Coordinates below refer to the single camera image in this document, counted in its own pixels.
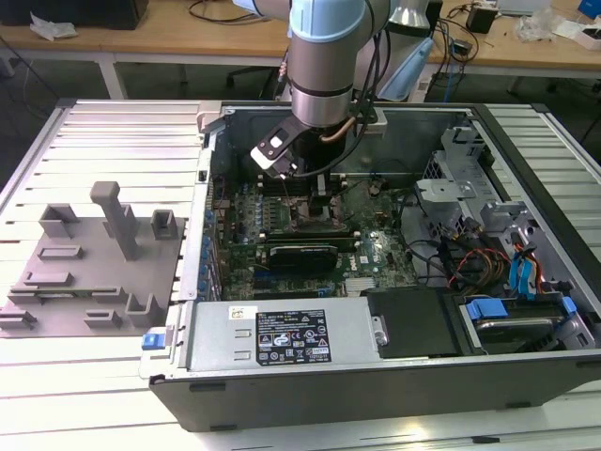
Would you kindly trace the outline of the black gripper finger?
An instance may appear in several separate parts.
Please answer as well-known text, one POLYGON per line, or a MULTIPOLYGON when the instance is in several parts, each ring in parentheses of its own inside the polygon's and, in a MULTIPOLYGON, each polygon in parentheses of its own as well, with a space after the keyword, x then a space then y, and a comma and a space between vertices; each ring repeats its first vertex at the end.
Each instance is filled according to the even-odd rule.
POLYGON ((311 195, 309 200, 310 217, 319 221, 331 221, 332 187, 330 174, 320 174, 311 179, 311 195))

